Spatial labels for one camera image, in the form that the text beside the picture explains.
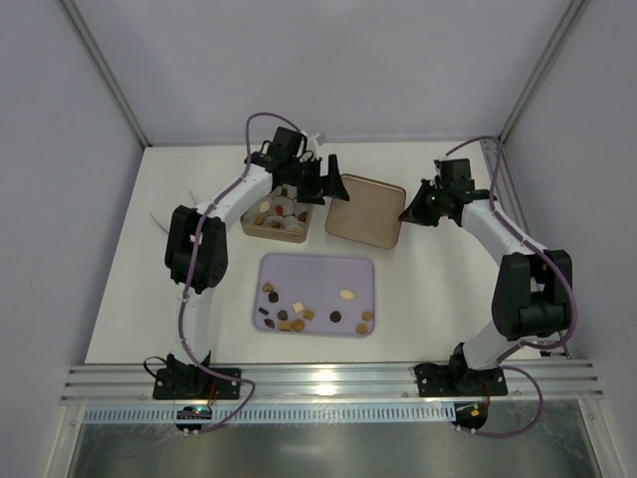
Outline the brown tin lid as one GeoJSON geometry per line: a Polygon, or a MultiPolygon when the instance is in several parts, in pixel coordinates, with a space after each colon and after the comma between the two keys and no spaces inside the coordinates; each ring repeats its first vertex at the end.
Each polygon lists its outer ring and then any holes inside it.
{"type": "Polygon", "coordinates": [[[382,249],[398,242],[406,191],[394,184],[346,173],[349,200],[334,199],[324,224],[327,234],[382,249]]]}

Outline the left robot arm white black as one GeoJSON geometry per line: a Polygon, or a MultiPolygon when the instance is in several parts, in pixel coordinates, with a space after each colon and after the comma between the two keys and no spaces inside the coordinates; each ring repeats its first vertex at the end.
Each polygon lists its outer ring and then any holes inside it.
{"type": "Polygon", "coordinates": [[[201,398],[222,377],[209,366],[209,333],[212,297],[229,266],[228,231],[279,186],[293,187],[305,204],[349,198],[336,155],[321,158],[303,132],[280,126],[261,149],[248,150],[242,173],[214,198],[173,211],[164,263],[182,292],[176,344],[156,374],[154,398],[201,398]]]}

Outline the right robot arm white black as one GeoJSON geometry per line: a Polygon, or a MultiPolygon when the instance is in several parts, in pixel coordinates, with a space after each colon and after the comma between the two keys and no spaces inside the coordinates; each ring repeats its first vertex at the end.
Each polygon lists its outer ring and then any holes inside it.
{"type": "Polygon", "coordinates": [[[499,268],[491,320],[455,346],[445,364],[415,366],[422,397],[507,394],[503,362],[522,347],[565,333],[573,324],[572,260],[547,250],[505,214],[495,195],[479,189],[468,159],[442,159],[401,213],[405,223],[455,222],[485,248],[499,268]]]}

